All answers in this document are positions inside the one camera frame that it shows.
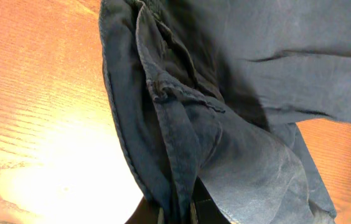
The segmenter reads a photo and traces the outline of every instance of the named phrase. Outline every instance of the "blue garment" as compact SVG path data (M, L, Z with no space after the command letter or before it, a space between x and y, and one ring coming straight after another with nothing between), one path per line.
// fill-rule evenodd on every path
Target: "blue garment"
M336 216L295 122L351 122L351 0L103 0L99 25L124 156L166 220L197 177L230 222Z

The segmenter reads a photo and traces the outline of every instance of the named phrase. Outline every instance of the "wooden table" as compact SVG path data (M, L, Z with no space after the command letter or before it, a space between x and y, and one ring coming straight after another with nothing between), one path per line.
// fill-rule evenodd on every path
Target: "wooden table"
M0 1L0 223L121 223L142 196L103 84L99 4ZM351 223L351 125L300 127Z

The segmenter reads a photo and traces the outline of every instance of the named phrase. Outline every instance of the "wrinkled fabric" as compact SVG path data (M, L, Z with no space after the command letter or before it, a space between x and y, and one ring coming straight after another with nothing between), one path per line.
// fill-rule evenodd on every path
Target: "wrinkled fabric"
M199 177L230 222L333 222L295 122L351 123L351 0L103 0L99 25L124 156L166 220Z

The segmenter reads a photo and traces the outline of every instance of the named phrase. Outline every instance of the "clothing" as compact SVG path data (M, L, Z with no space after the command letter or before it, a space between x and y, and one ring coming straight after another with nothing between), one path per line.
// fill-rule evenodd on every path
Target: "clothing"
M166 220L198 176L230 222L336 216L295 122L351 122L351 0L103 0L99 25L124 156Z

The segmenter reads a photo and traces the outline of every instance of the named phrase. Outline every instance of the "orange wooden surface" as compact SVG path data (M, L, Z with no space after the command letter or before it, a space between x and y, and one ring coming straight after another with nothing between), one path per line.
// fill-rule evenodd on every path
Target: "orange wooden surface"
M0 1L0 223L116 223L141 198L103 84L99 4ZM299 125L351 223L351 125Z

